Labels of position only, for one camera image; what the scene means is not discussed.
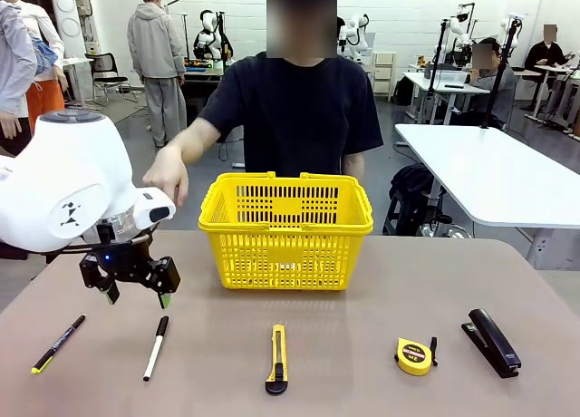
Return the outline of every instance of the hand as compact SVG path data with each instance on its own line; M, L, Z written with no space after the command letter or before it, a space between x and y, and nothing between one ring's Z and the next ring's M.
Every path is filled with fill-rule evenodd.
M175 202L175 189L178 190L177 204L182 207L188 197L188 170L181 159L181 150L169 144L157 153L153 166L143 177L146 186L155 186Z
M58 83L61 85L61 89L63 92L66 92L69 89L69 83L66 81L66 75L64 75L63 69L59 66L53 66L54 76Z
M18 117L12 113L0 111L0 125L2 125L2 131L7 139L13 139L18 132L22 132Z
M469 73L469 75L471 77L469 79L469 82L473 83L479 78L479 70L471 70L471 73Z

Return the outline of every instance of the man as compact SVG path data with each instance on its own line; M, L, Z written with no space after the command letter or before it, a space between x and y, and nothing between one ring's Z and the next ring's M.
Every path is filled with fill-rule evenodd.
M498 67L501 61L500 47L495 38L486 38L480 44L491 46L491 65L489 69L473 70L469 77L469 84L480 89L491 91L498 77ZM509 122L509 115L512 110L514 98L516 96L516 76L509 65L501 77L498 96L496 97L491 119L488 126L497 129L503 128ZM471 110L461 115L453 115L452 125L481 125L488 110L489 95L476 95L471 98Z
M547 74L545 70L536 68L536 65L565 65L575 58L575 55L571 53L564 56L564 52L562 52L560 46L556 44L556 34L557 27L554 24L545 24L544 41L534 45L527 55L525 64L526 69L536 73L541 73L542 75L537 77L526 77L526 80L536 82L538 83L538 86L536 86L532 104L524 108L524 110L533 111L536 108L537 96L541 88L539 84L544 82ZM552 88L554 81L554 78L548 78L547 85L550 89Z
M268 0L270 7L283 35L274 53L285 57L261 53L234 63L199 118L159 152L143 179L171 198L177 188L180 206L188 194L185 165L239 125L246 170L280 177L342 173L362 181L363 152L382 145L363 68L322 56L336 53L336 0Z
M129 20L133 68L145 85L153 141L158 149L187 127L183 45L161 0L143 0Z
M28 31L38 39L46 39L51 49L58 55L53 69L36 76L33 85L26 93L28 101L28 119L34 133L36 118L43 113L64 109L63 92L68 88L68 82L63 73L64 43L54 28L50 17L41 6L26 3L22 0L5 0L20 8L19 16Z
M31 139L24 95L36 74L36 55L28 31L13 5L0 0L0 147L12 155Z

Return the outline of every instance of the tape measure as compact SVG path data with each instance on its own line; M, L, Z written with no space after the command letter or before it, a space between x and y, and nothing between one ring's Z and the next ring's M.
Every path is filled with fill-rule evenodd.
M272 372L266 379L266 391L277 396L288 387L288 366L286 360L286 334L283 325L272 327Z
M437 337L431 338L430 347L399 338L395 361L404 372L415 376L423 376L429 372L431 365L439 365L435 359L436 348Z

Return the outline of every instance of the robot logo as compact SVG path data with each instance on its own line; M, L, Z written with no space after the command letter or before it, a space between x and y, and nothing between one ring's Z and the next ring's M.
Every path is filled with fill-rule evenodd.
M73 218L73 213L76 211L76 209L80 209L81 206L75 206L74 204L72 204L72 202L69 202L68 204L64 204L63 205L63 209L69 209L69 216L68 216L68 220L61 222L61 227L67 224L74 224L76 227L79 226L78 222L76 221L75 218Z

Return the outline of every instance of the yellow plastic basket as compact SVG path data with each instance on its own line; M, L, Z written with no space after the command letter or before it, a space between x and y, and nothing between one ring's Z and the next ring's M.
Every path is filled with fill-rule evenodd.
M226 288L344 290L372 209L353 177L223 174L201 205Z

